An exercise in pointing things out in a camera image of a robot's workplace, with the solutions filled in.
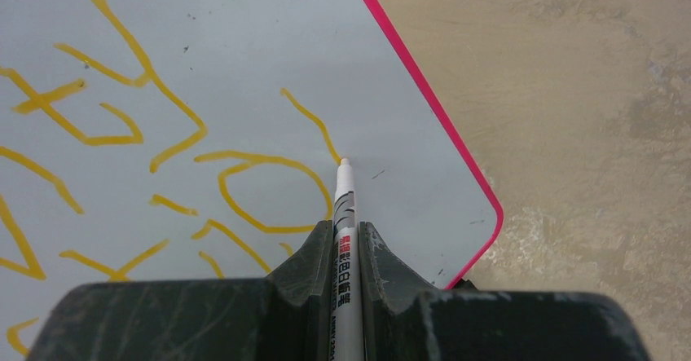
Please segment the black whiteboard stand clip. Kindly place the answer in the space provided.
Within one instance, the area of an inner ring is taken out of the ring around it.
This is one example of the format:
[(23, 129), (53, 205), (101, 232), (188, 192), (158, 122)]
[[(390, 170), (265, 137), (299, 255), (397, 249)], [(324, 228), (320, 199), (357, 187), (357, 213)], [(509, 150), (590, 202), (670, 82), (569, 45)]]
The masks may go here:
[(454, 285), (453, 289), (477, 290), (477, 287), (471, 280), (461, 279)]

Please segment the red framed whiteboard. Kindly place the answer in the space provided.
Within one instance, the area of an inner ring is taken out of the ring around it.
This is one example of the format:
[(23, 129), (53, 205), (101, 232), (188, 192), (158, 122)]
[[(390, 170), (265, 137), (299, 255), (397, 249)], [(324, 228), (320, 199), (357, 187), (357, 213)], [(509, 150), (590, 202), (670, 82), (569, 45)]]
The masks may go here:
[(377, 0), (1, 0), (1, 357), (109, 280), (264, 275), (358, 216), (431, 284), (503, 214)]

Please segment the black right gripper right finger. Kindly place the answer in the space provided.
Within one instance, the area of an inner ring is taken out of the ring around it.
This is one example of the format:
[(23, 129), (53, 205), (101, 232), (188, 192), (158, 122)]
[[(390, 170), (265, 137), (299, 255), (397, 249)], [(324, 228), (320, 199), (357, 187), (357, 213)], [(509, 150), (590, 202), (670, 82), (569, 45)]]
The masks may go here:
[(370, 360), (647, 360), (613, 299), (580, 292), (435, 288), (370, 222), (359, 230)]

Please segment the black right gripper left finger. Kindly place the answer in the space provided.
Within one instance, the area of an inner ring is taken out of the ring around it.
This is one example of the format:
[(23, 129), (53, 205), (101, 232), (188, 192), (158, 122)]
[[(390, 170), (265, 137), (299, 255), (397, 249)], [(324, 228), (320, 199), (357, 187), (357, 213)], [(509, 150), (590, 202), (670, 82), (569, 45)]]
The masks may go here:
[(269, 275), (78, 286), (51, 311), (30, 360), (325, 360), (332, 224)]

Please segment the white whiteboard marker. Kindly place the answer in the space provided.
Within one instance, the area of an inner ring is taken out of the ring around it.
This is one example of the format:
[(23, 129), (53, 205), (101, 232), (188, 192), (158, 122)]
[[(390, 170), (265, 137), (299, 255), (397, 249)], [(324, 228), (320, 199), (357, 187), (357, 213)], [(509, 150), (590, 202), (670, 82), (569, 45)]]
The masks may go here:
[(341, 159), (337, 168), (332, 222), (334, 237), (329, 358), (365, 360), (354, 174), (346, 158)]

